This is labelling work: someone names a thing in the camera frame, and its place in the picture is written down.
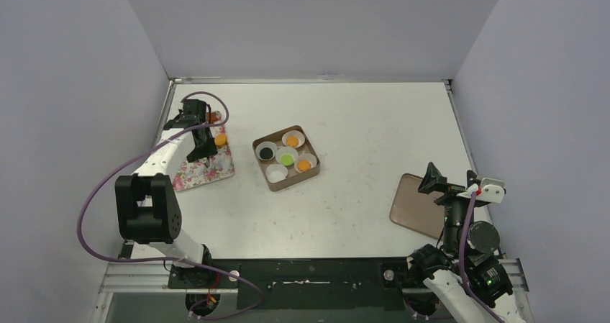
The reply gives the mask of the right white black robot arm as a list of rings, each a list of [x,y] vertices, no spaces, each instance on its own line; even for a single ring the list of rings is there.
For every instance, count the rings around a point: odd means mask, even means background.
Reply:
[[[417,191],[440,193],[434,201],[444,209],[439,245],[425,245],[410,254],[407,278],[396,284],[428,290],[403,295],[415,318],[434,319],[444,307],[456,322],[524,322],[514,285],[500,262],[499,232],[474,217],[476,208],[503,201],[504,182],[472,170],[466,179],[464,186],[450,183],[434,163],[428,163]]]

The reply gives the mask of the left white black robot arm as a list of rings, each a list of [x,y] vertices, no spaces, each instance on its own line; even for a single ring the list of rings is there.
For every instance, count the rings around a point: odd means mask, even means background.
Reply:
[[[130,176],[114,184],[119,233],[125,240],[148,245],[172,258],[170,274],[192,287],[208,287],[219,280],[207,246],[182,230],[183,218],[173,178],[183,161],[208,160],[217,154],[211,130],[211,108],[187,99],[163,127],[160,147]]]

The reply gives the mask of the brown box lid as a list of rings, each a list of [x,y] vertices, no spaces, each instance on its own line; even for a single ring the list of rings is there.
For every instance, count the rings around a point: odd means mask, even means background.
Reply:
[[[389,219],[421,235],[437,239],[444,227],[444,207],[434,201],[442,193],[421,194],[417,191],[422,178],[410,173],[401,176]]]

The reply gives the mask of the green round cookie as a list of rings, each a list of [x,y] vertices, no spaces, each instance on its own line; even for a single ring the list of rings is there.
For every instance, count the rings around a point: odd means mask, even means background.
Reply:
[[[284,153],[280,156],[279,162],[284,166],[290,166],[294,163],[295,158],[292,154]]]

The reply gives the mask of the black round cookie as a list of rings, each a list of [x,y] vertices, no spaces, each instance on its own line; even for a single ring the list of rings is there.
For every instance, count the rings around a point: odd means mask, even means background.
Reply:
[[[259,156],[261,160],[271,160],[275,157],[275,151],[270,147],[263,147],[259,151]]]

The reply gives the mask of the orange flower cookie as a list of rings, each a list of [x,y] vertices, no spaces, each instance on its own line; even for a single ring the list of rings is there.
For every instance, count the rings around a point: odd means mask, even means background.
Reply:
[[[298,171],[300,173],[307,171],[309,169],[311,169],[312,164],[310,161],[308,160],[300,160],[297,164],[296,164],[296,168],[298,169]]]

